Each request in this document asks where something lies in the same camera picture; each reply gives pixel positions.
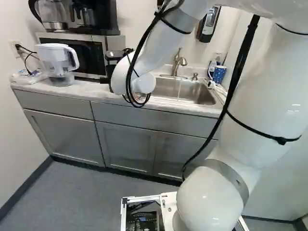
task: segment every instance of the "cabinet door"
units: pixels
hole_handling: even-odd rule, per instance
[[[159,177],[181,180],[183,164],[196,153],[204,142],[204,138],[160,132],[157,140],[154,174]],[[186,167],[185,176],[202,164],[217,142],[212,140],[205,150]]]
[[[24,112],[51,155],[104,166],[94,121],[26,109]]]
[[[108,167],[151,174],[157,132],[141,128],[96,122]]]

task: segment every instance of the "kitchen sink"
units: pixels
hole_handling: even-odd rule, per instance
[[[214,105],[216,103],[204,83],[173,77],[156,77],[156,87],[152,96],[194,104]]]

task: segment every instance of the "faucet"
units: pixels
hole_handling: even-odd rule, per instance
[[[198,76],[198,73],[195,72],[195,73],[193,74],[192,81],[198,81],[197,76]]]
[[[181,66],[186,66],[187,65],[187,61],[184,57],[180,56],[180,51],[181,51],[182,47],[179,48],[178,52],[176,53],[176,55],[173,58],[173,66],[172,66],[172,72],[171,72],[171,76],[176,77],[178,75],[178,68],[179,65]]]

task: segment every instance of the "blue mug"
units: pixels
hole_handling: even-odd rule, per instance
[[[225,77],[227,72],[227,67],[226,66],[216,66],[213,74],[213,81],[216,84],[221,84],[223,78]]]

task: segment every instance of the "gray carpet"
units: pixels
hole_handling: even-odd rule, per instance
[[[54,162],[0,223],[1,231],[120,231],[123,196],[177,187]],[[246,220],[250,231],[294,231],[292,225]]]

